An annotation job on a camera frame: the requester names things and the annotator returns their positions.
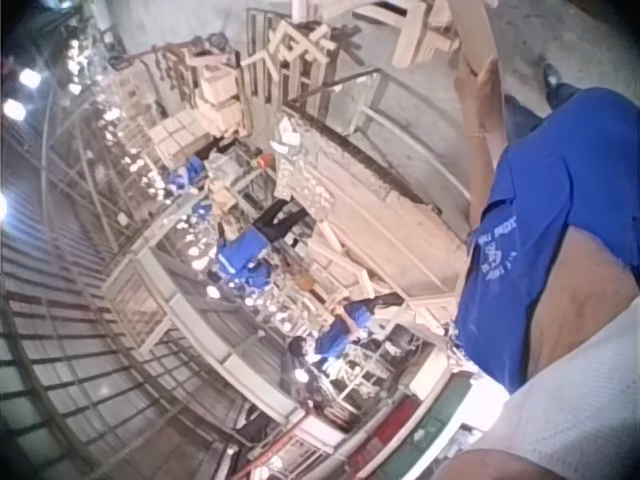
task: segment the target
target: shoe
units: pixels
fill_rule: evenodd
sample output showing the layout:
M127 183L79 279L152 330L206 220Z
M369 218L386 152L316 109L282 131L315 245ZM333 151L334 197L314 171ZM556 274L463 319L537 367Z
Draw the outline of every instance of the shoe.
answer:
M544 87L547 89L547 92L562 81L560 72L550 63L545 63L544 67L542 67L542 78L544 80Z

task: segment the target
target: white cloth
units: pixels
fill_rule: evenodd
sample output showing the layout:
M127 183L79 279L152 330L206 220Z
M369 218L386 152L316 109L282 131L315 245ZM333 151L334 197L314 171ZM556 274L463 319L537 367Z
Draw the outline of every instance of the white cloth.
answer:
M517 391L470 450L518 455L569 480L626 478L640 452L640 298Z

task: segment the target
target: corrugated metal wall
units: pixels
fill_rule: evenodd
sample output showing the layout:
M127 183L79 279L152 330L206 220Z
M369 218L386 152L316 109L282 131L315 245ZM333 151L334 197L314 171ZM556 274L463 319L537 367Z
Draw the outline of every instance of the corrugated metal wall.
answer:
M194 478L233 440L225 424L244 399L176 329L149 355L134 351L100 291L111 251L97 217L50 185L56 238L43 226L40 172L8 142L2 173L0 411L13 468Z

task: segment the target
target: hand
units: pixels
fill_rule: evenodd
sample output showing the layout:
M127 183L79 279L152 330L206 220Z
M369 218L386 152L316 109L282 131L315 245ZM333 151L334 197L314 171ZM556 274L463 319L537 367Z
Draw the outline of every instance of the hand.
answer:
M502 92L496 58L489 59L482 71L475 75L461 54L454 86L467 134L487 133L501 123Z

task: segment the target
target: logo on shirt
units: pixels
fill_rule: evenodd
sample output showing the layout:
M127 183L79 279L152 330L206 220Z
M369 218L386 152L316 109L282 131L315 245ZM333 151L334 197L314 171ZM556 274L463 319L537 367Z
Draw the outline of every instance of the logo on shirt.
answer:
M513 242L505 242L504 238L500 241L498 241L498 239L505 235L507 238L513 236L517 227L518 225L516 224L516 217L514 215L506 222L495 227L493 231L483 233L478 238L478 245L482 249L480 270L485 280L495 280L504 275L508 270L511 270L511 265L517 252L511 250L505 254L501 247L505 244L512 245Z

